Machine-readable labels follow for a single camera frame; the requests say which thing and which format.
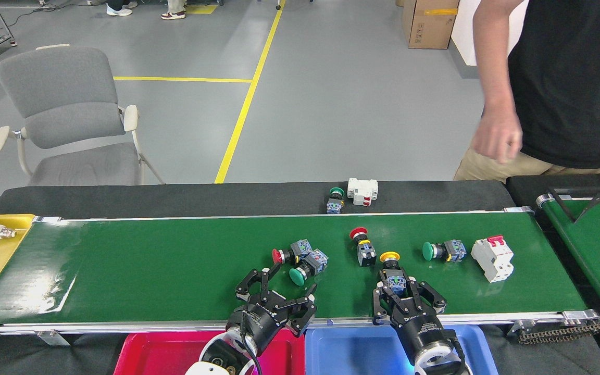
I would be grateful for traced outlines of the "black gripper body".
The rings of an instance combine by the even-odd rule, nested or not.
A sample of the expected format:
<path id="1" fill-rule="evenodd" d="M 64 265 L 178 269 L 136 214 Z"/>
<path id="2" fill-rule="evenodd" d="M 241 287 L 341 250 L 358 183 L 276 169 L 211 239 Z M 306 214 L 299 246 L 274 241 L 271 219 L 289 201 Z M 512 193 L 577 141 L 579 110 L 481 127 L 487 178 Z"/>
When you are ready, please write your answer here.
<path id="1" fill-rule="evenodd" d="M 287 301 L 284 297 L 252 297 L 243 306 L 233 311 L 226 325 L 228 335 L 244 348 L 241 332 L 247 342 L 254 344 L 255 354 L 261 356 L 274 337 L 279 333 L 290 317 L 295 313 L 295 301 Z"/>
<path id="2" fill-rule="evenodd" d="M 409 302 L 402 301 L 395 311 L 400 314 L 403 326 L 393 326 L 409 361 L 413 365 L 447 365 L 455 361 L 453 344 L 446 337 L 436 314 L 411 316 Z"/>

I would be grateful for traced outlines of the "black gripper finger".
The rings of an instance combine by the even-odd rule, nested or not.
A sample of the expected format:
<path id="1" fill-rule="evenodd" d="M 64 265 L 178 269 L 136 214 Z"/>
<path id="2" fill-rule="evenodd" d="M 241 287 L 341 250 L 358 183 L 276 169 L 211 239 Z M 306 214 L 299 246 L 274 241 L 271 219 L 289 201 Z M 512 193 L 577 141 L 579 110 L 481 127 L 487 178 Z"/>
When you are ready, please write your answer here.
<path id="1" fill-rule="evenodd" d="M 314 291 L 317 284 L 313 283 L 305 296 L 296 299 L 284 299 L 279 303 L 279 322 L 286 326 L 297 338 L 305 332 L 307 326 L 315 315 Z"/>
<path id="2" fill-rule="evenodd" d="M 383 276 L 383 280 L 377 282 L 373 292 L 373 324 L 376 326 L 390 323 L 392 326 L 403 326 L 400 322 L 400 314 L 395 312 L 398 304 L 402 301 L 403 276 Z"/>
<path id="3" fill-rule="evenodd" d="M 260 305 L 265 309 L 276 313 L 280 311 L 283 303 L 283 297 L 269 287 L 269 280 L 276 275 L 282 264 L 275 263 L 273 267 L 264 268 L 262 271 L 253 269 L 236 285 L 236 297 L 248 304 Z M 256 282 L 260 282 L 260 291 L 257 294 L 251 294 L 250 288 Z"/>
<path id="4" fill-rule="evenodd" d="M 447 306 L 445 298 L 425 281 L 408 278 L 408 311 L 411 316 L 422 313 L 443 314 Z"/>

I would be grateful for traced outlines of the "person's right hand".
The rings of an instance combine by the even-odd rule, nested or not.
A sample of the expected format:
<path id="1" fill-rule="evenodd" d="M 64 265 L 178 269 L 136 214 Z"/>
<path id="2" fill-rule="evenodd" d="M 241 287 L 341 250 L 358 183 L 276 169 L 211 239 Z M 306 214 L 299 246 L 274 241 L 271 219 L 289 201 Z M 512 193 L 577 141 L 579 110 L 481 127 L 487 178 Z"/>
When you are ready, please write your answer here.
<path id="1" fill-rule="evenodd" d="M 485 107 L 470 147 L 481 156 L 506 164 L 519 154 L 522 135 L 514 109 Z"/>

